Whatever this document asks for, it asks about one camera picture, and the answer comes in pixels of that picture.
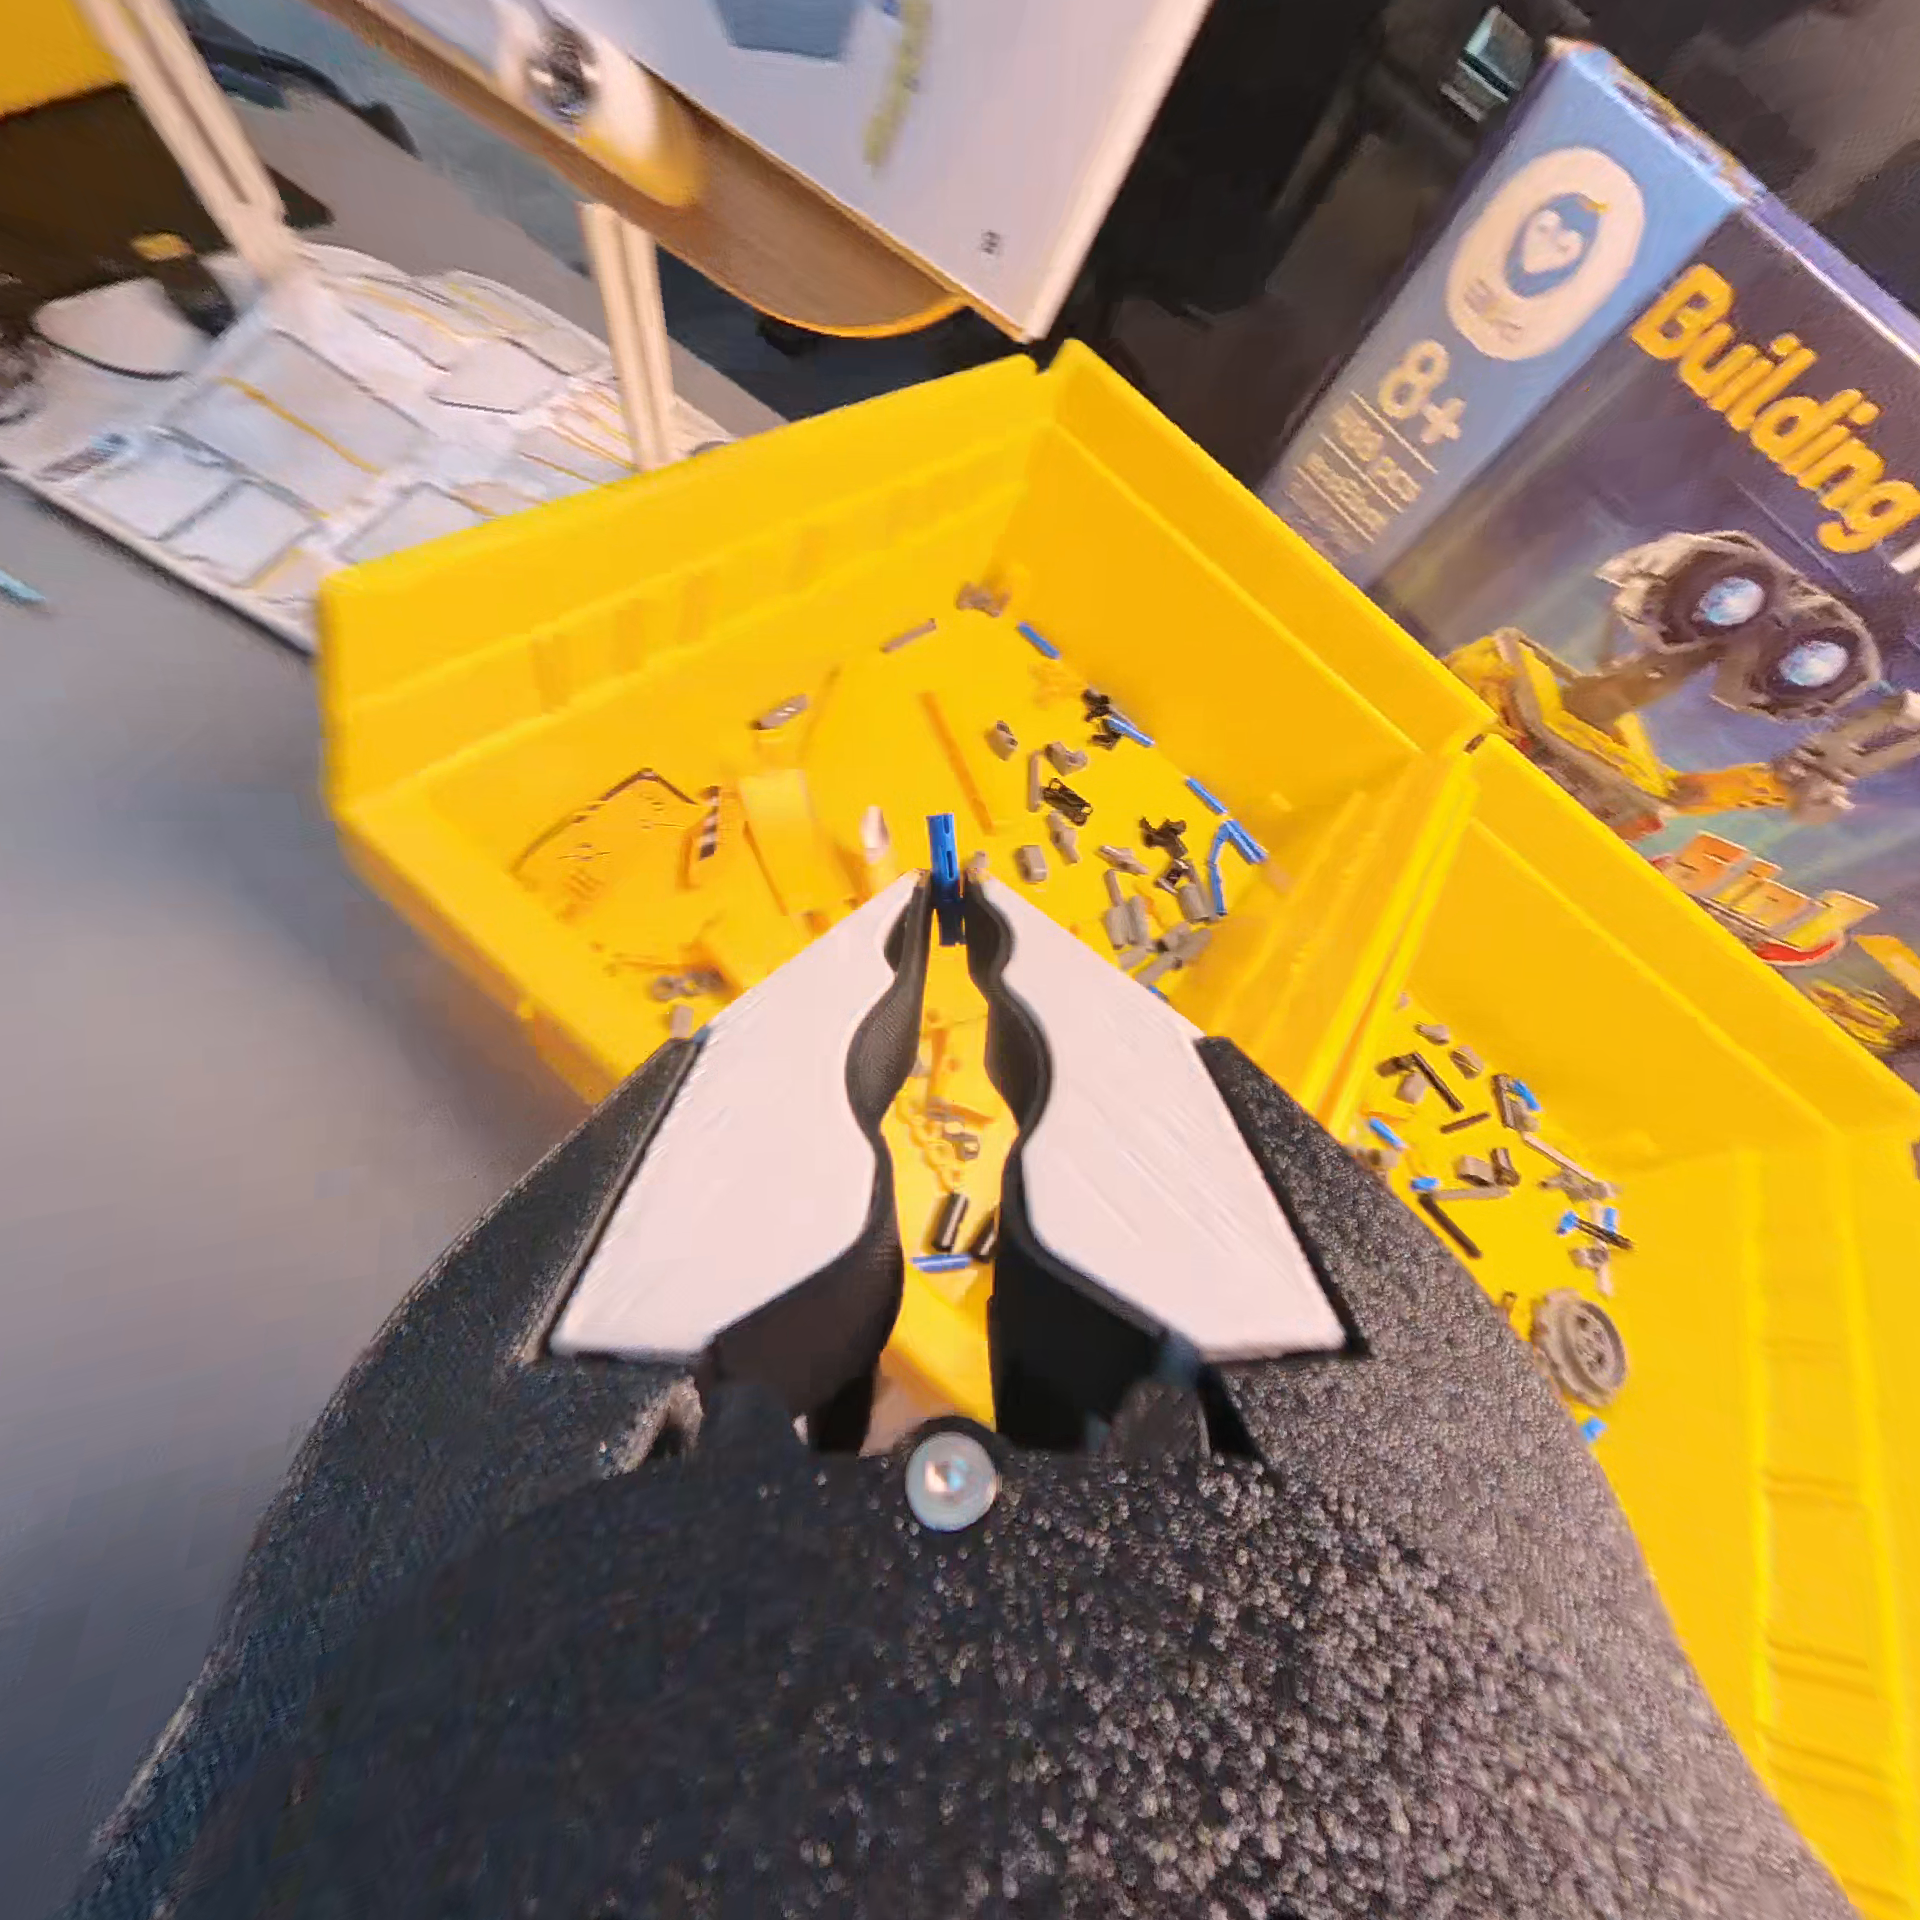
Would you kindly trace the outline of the pile of grey black pieces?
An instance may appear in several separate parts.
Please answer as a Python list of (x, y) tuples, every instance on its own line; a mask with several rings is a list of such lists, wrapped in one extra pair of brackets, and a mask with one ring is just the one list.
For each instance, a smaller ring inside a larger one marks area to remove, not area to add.
[(1349, 1150), (1507, 1313), (1600, 1304), (1634, 1241), (1618, 1184), (1507, 1056), (1421, 1006), (1392, 1014)]

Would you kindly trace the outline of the pile of yellow pieces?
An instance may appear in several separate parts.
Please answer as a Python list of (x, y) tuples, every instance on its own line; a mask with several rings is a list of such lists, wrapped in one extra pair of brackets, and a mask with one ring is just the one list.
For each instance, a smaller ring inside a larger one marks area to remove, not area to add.
[(1233, 982), (1278, 900), (1254, 826), (1032, 615), (735, 618), (568, 706), (514, 798), (505, 878), (543, 939), (501, 1000), (584, 1097), (923, 878), (936, 814), (960, 871), (1265, 1042), (1274, 1000)]

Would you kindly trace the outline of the grey toy wheel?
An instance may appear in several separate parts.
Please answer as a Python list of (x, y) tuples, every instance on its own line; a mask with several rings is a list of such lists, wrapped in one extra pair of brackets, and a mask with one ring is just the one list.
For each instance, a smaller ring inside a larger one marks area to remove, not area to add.
[(1528, 1344), (1569, 1403), (1606, 1411), (1629, 1380), (1629, 1354), (1608, 1311), (1571, 1288), (1549, 1291), (1531, 1306)]

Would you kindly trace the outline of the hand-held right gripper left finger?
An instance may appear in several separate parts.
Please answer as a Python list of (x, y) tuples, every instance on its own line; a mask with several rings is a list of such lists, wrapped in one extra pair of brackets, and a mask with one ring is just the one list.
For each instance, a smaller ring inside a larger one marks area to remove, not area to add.
[(905, 1294), (883, 1121), (921, 1050), (930, 883), (909, 876), (661, 1059), (675, 1081), (568, 1281), (566, 1360), (751, 1385), (824, 1454), (873, 1433)]

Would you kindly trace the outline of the dark flat plate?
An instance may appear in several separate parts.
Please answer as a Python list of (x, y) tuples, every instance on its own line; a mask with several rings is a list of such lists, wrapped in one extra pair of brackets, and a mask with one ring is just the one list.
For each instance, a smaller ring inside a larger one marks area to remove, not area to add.
[(127, 84), (2, 120), (2, 297), (7, 312), (143, 276), (175, 251), (216, 257), (230, 238), (205, 209)]

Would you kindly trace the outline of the white book stand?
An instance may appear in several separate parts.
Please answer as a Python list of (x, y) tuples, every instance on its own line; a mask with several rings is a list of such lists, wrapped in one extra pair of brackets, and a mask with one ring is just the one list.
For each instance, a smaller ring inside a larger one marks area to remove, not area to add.
[[(238, 297), (226, 294), (213, 271), (218, 257), (233, 257), (262, 290), (271, 290), (297, 275), (306, 247), (337, 247), (359, 254), (359, 250), (325, 238), (337, 217), (323, 200), (309, 195), (258, 155), (230, 87), (258, 89), (275, 112), (287, 107), (289, 89), (304, 87), (331, 97), (339, 110), (353, 112), (375, 132), (402, 139), (402, 128), (394, 120), (382, 116), (369, 103), (339, 94), (325, 76), (306, 76), (297, 64), (279, 64), (251, 40), (230, 40), (225, 24), (205, 4), (81, 4), (81, 10), (117, 62), (120, 84), (134, 92), (135, 103), (195, 185), (205, 209), (226, 233), (232, 250), (216, 257), (175, 251), (154, 260), (143, 276), (96, 286), (61, 303), (130, 281), (143, 296), (160, 296), (186, 324), (213, 340), (235, 323), (240, 312)], [(590, 329), (613, 356), (616, 390), (637, 465), (633, 476), (728, 447), (730, 433), (690, 400), (677, 395), (654, 238), (639, 227), (630, 211), (601, 200), (590, 200), (581, 215), (589, 271), (605, 319), (599, 329), (576, 320), (574, 324)], [(5, 408), (27, 394), (40, 323), (56, 303), (46, 303), (32, 313), (5, 308)], [(45, 503), (16, 480), (5, 480), (45, 511), (77, 521), (182, 587), (198, 593), (134, 548)]]

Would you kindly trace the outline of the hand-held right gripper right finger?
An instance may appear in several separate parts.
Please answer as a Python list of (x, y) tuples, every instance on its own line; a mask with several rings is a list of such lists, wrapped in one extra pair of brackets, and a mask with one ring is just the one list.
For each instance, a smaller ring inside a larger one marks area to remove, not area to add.
[(1130, 1392), (1349, 1348), (1208, 1035), (1003, 880), (965, 889), (983, 1067), (1015, 1126), (999, 1175), (992, 1417), (1087, 1448)]

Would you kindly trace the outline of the grey desk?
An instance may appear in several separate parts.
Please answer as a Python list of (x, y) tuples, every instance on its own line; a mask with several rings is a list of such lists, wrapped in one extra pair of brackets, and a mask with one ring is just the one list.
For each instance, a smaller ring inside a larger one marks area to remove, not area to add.
[(5, 1915), (337, 1383), (589, 1106), (345, 866), (309, 660), (5, 480)]

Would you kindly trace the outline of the robot kit box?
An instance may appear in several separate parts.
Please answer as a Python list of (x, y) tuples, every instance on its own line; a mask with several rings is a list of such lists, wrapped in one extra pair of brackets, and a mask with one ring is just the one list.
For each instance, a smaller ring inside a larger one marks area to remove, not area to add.
[(1256, 491), (1915, 1081), (1915, 319), (1550, 46)]

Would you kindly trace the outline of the white stand base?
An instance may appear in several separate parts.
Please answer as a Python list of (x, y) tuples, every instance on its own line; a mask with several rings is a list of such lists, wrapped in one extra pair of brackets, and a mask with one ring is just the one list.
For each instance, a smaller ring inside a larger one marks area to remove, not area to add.
[(130, 281), (49, 306), (5, 478), (306, 657), (331, 574), (637, 472), (608, 347), (501, 281), (213, 271), (213, 340)]

